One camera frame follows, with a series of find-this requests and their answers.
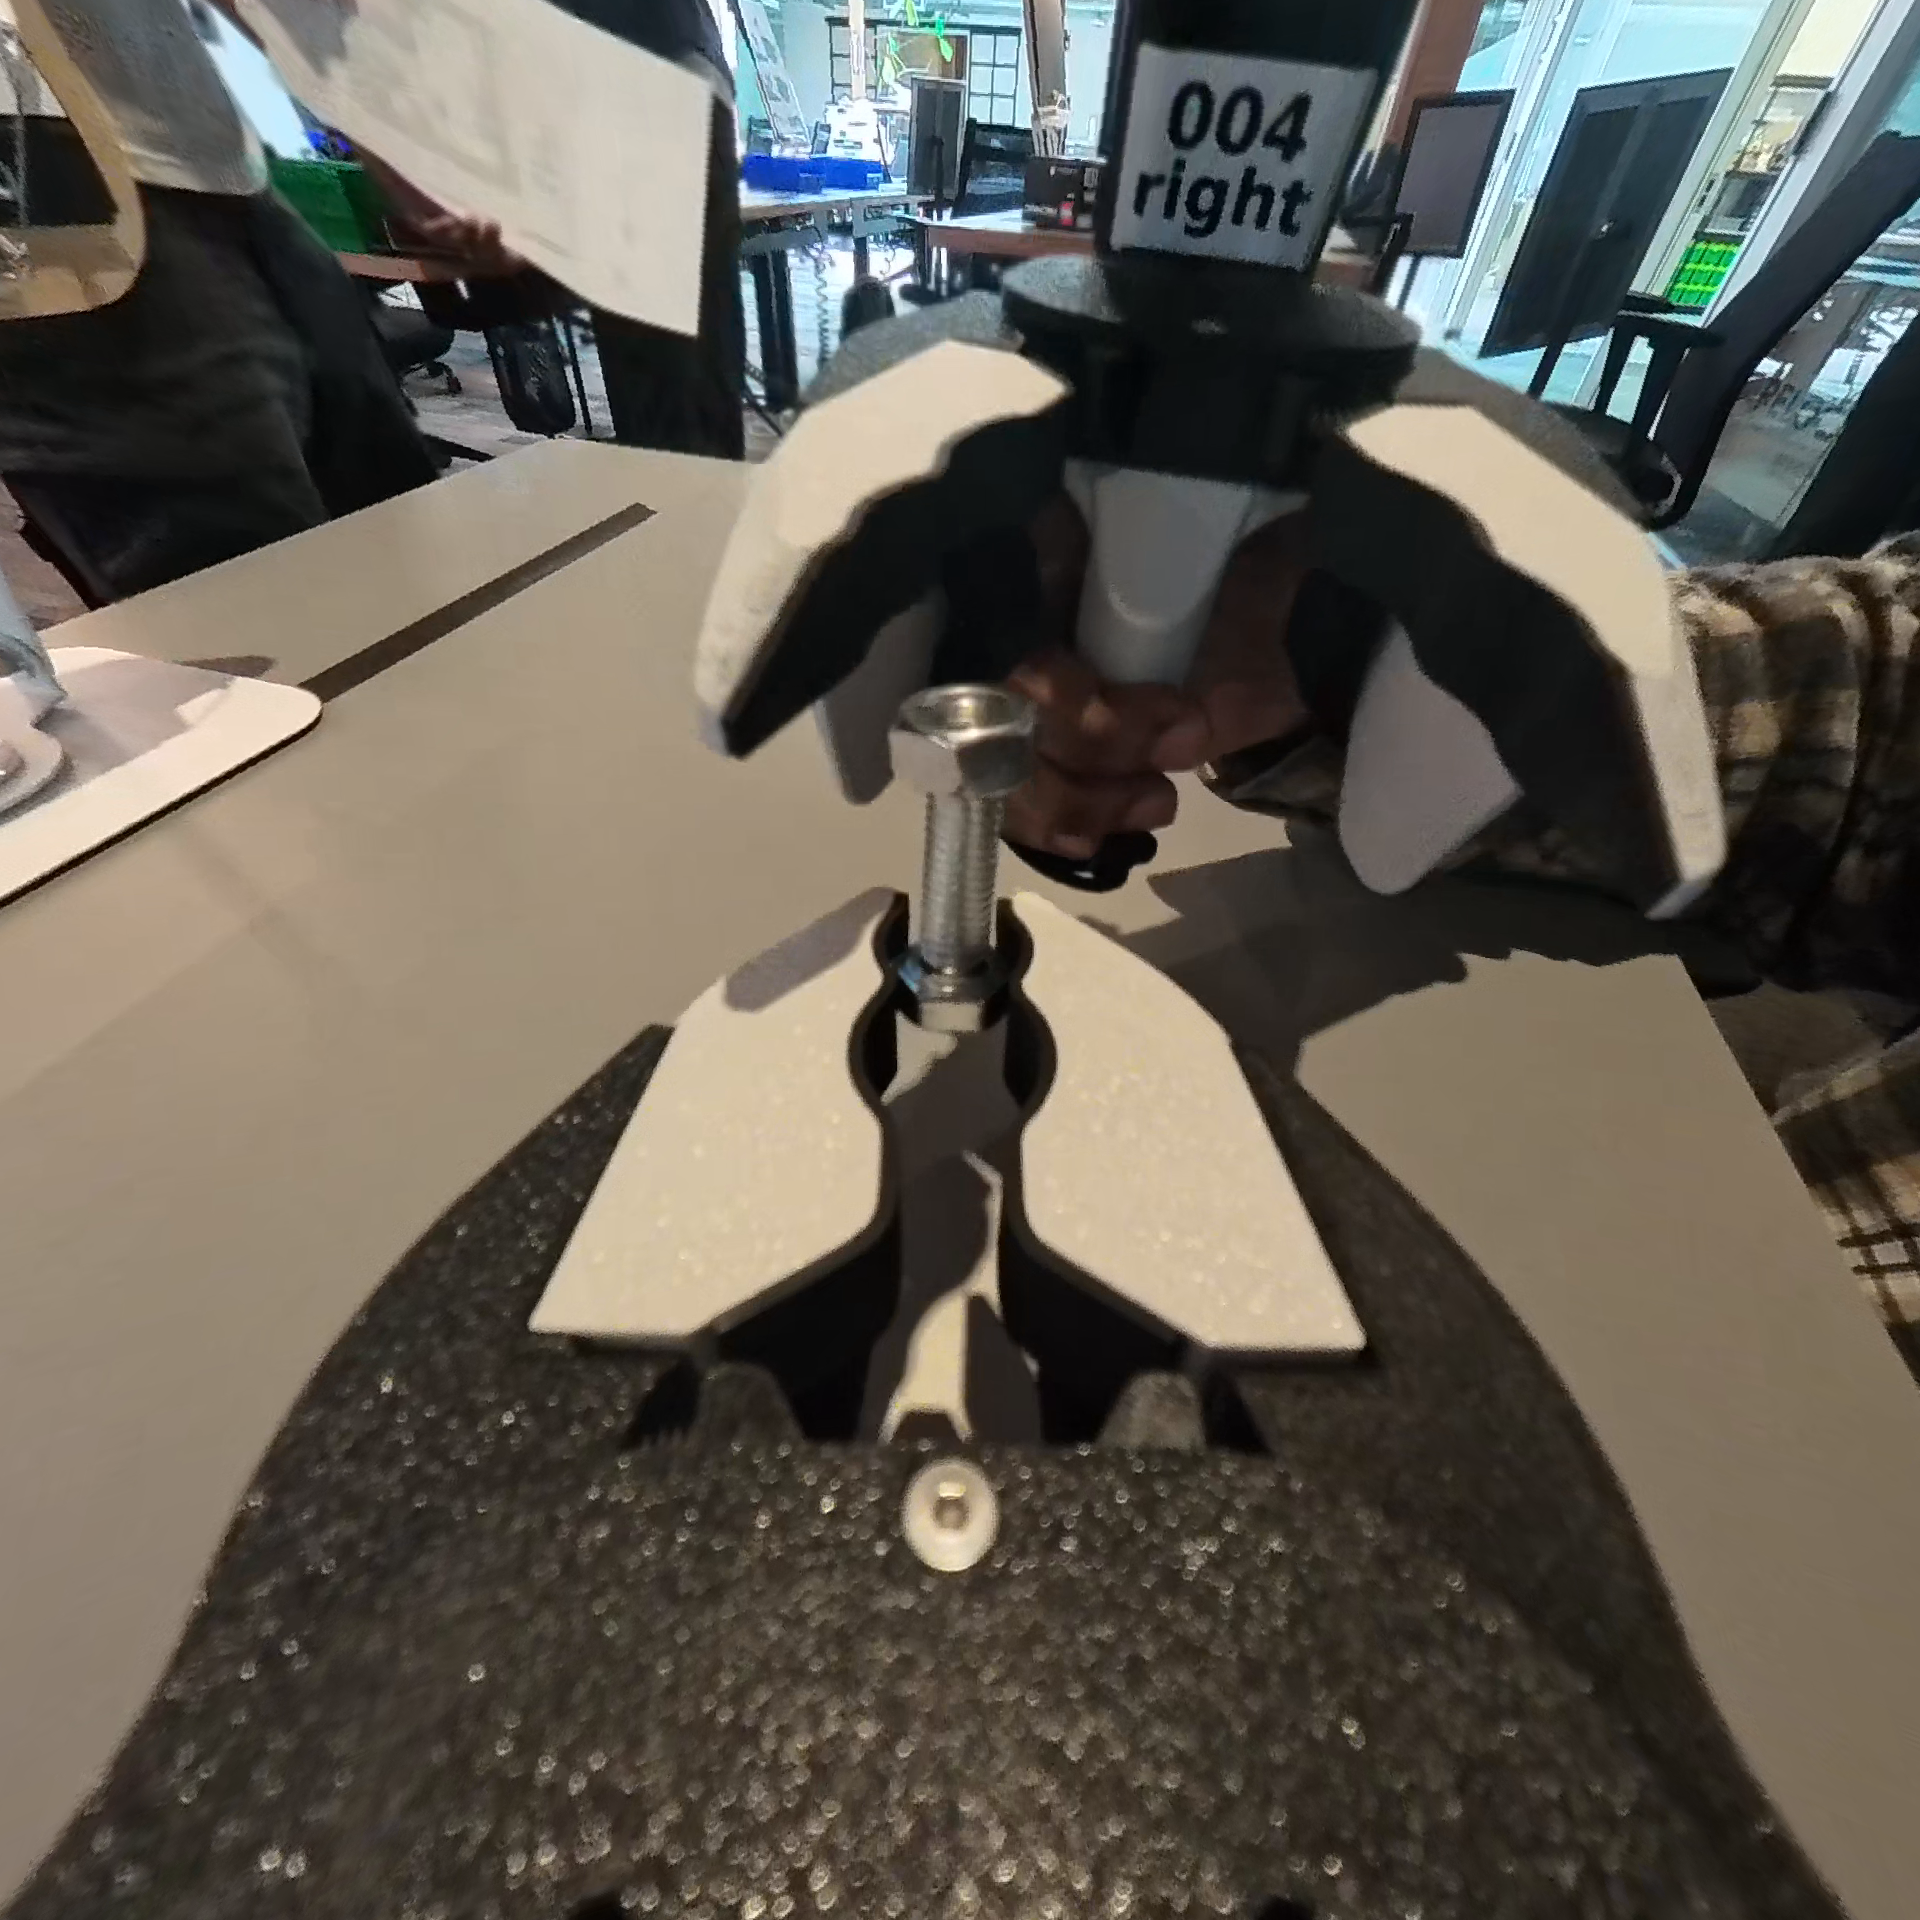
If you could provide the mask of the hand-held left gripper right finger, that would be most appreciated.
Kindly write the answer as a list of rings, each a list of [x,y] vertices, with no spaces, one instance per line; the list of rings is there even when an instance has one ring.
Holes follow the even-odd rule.
[[[1351,1360],[1355,1307],[1225,1028],[1167,973],[1034,893],[1021,987],[1052,1044],[1021,1126],[1045,1254],[1220,1360]]]

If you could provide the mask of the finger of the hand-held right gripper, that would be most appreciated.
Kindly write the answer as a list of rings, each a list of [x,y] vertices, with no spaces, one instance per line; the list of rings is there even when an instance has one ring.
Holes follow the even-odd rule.
[[[1400,401],[1319,457],[1319,568],[1381,617],[1336,836],[1400,896],[1524,808],[1651,918],[1727,860],[1668,575],[1643,529],[1505,424]]]
[[[989,679],[1016,542],[1065,477],[1071,387],[1041,361],[944,341],[812,404],[759,463],[712,579],[693,653],[704,739],[744,761],[812,718],[867,806],[892,783],[900,701]]]

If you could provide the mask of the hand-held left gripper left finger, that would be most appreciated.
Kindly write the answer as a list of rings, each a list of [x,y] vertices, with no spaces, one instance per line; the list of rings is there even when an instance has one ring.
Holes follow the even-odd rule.
[[[611,1349],[858,1368],[899,1302],[892,959],[873,886],[695,998],[532,1307]]]

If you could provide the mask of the silver hex bolt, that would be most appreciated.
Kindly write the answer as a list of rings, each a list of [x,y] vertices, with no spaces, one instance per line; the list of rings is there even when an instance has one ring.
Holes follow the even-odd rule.
[[[1004,1011],[1010,957],[999,923],[1005,798],[929,798],[919,892],[897,959],[903,1011],[930,1036],[988,1031]]]
[[[1041,711],[1010,685],[913,692],[887,733],[892,772],[933,799],[1004,799],[1037,766]]]

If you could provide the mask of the person's right forearm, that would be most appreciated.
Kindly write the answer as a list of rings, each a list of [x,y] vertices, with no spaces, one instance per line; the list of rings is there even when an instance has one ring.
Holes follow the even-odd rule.
[[[1915,1005],[1917,572],[1915,534],[1853,559],[1685,566],[1668,575],[1706,709],[1729,846],[1688,916],[1756,976],[1800,992]],[[1276,739],[1243,796],[1329,824],[1348,691],[1312,640],[1355,640],[1378,609],[1284,549],[1240,557],[1210,652],[1259,685]]]

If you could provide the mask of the person's right hand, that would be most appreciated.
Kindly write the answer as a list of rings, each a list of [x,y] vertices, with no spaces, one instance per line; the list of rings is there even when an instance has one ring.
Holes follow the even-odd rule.
[[[1236,543],[1175,685],[1106,679],[1063,645],[1019,663],[1010,687],[1037,713],[1037,745],[1002,811],[1010,847],[1088,862],[1116,835],[1168,827],[1177,776],[1314,732],[1287,649],[1314,532],[1299,510]]]

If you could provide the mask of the white paper sheet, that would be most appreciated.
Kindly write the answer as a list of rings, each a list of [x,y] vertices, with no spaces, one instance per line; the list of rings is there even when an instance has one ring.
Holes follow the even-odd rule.
[[[545,1],[242,1],[301,105],[588,304],[703,327],[714,88]]]

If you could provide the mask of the green plastic bin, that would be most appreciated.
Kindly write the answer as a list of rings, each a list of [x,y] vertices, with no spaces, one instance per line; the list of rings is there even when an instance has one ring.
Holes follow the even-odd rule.
[[[277,192],[329,252],[352,256],[393,252],[387,197],[361,163],[271,153],[271,175]]]

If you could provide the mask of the person's plaid shirt torso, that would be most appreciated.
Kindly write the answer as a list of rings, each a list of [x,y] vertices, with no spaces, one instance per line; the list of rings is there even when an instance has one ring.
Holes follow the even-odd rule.
[[[1917,1033],[1800,1071],[1771,1124],[1888,1332],[1915,1334]]]

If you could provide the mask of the wooden board with instruction sheet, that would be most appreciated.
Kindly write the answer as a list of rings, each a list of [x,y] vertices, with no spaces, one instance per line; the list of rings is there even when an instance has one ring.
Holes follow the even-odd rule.
[[[3,79],[3,323],[107,308],[143,272],[146,214],[112,112],[47,5],[4,5]]]

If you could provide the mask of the grey screen black frame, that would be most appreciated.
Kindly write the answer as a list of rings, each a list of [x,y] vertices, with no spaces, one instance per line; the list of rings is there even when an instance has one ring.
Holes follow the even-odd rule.
[[[1497,149],[1514,110],[1512,87],[1433,94],[1415,102],[1395,197],[1403,256],[1468,252]]]

